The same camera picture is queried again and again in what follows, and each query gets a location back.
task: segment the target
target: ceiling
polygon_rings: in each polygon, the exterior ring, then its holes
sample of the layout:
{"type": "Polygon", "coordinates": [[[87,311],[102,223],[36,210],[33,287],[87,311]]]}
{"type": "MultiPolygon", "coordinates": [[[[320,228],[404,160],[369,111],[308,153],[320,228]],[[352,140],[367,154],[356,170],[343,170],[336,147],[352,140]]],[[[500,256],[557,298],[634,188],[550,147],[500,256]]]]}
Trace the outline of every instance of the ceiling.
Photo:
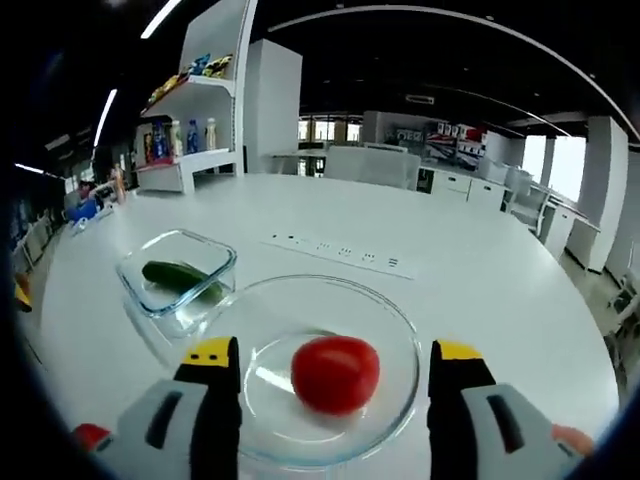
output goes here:
{"type": "MultiPolygon", "coordinates": [[[[215,0],[183,0],[150,40],[140,40],[164,3],[58,1],[39,5],[35,12],[27,11],[29,5],[18,7],[25,11],[16,18],[27,22],[22,24],[25,31],[37,32],[40,42],[20,52],[14,63],[26,63],[12,89],[21,105],[13,117],[12,136],[20,163],[59,171],[86,159],[112,88],[118,94],[101,144],[132,135],[151,91],[175,73],[189,21],[215,0]],[[70,141],[47,152],[44,145],[63,134],[70,141]]],[[[253,40],[268,38],[303,55],[302,113],[415,113],[486,124],[518,136],[558,134],[544,123],[513,126],[513,121],[531,118],[526,112],[579,112],[612,115],[628,129],[613,107],[570,68],[523,40],[477,22],[433,13],[373,11],[270,31],[289,20],[334,10],[338,4],[348,9],[382,3],[490,16],[593,75],[640,130],[640,65],[631,38],[635,26],[625,10],[611,2],[603,9],[548,0],[508,6],[461,0],[259,0],[253,40]],[[434,105],[408,103],[407,94],[432,96],[434,105]]],[[[558,127],[586,135],[586,123],[571,118],[574,121],[558,127]]]]}

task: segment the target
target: blue bottle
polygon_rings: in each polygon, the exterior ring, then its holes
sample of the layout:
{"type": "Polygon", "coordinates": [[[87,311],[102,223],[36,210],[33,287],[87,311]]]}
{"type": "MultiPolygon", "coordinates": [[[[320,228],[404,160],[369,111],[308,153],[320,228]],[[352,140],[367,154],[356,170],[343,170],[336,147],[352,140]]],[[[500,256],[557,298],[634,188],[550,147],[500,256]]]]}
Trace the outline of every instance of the blue bottle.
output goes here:
{"type": "Polygon", "coordinates": [[[162,123],[153,125],[153,156],[156,160],[166,158],[169,155],[167,150],[167,138],[164,134],[162,123]]]}
{"type": "Polygon", "coordinates": [[[198,148],[198,126],[195,120],[189,120],[189,132],[187,133],[187,154],[196,153],[198,148]]]}

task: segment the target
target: round table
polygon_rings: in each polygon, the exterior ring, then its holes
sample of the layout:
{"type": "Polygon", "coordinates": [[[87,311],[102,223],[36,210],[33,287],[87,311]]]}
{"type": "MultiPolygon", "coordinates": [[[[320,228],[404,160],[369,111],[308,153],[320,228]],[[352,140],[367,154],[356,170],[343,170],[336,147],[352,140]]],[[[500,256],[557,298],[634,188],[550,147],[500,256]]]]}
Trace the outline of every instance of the round table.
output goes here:
{"type": "MultiPolygon", "coordinates": [[[[42,339],[52,397],[71,427],[115,429],[127,406],[172,376],[127,317],[114,267],[174,228],[233,246],[238,289],[300,273],[362,283],[415,324],[425,366],[434,339],[462,341],[482,352],[496,381],[512,384],[556,423],[597,437],[615,415],[613,368],[584,299],[514,217],[390,187],[245,175],[218,178],[191,195],[129,194],[83,233],[63,233],[46,285],[42,339]],[[285,233],[398,252],[417,274],[400,278],[265,243],[285,233]]],[[[377,465],[376,476],[389,468],[386,478],[401,471],[424,478],[415,465],[430,461],[428,368],[420,382],[411,420],[385,448],[399,461],[377,465]]]]}

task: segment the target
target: tomato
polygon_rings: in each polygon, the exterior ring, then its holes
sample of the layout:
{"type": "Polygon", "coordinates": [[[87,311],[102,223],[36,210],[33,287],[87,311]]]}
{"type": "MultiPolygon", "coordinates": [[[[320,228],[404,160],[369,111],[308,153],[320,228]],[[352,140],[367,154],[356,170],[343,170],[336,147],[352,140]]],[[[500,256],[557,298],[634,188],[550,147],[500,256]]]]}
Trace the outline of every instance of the tomato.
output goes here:
{"type": "Polygon", "coordinates": [[[378,354],[359,338],[316,338],[300,347],[291,362],[298,398],[313,410],[332,415],[348,415],[363,407],[379,377],[378,354]]]}

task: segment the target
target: cucumber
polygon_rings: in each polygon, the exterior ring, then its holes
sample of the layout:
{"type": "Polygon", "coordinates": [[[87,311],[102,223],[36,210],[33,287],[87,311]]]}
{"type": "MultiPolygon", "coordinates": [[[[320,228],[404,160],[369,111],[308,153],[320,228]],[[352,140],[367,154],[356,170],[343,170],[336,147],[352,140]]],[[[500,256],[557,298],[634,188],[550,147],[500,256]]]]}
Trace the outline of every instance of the cucumber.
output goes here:
{"type": "MultiPolygon", "coordinates": [[[[207,274],[195,267],[172,262],[151,260],[142,267],[142,275],[149,282],[172,290],[180,295],[191,290],[207,278],[207,274]]],[[[222,300],[223,291],[218,282],[213,283],[198,298],[218,303],[222,300]]]]}

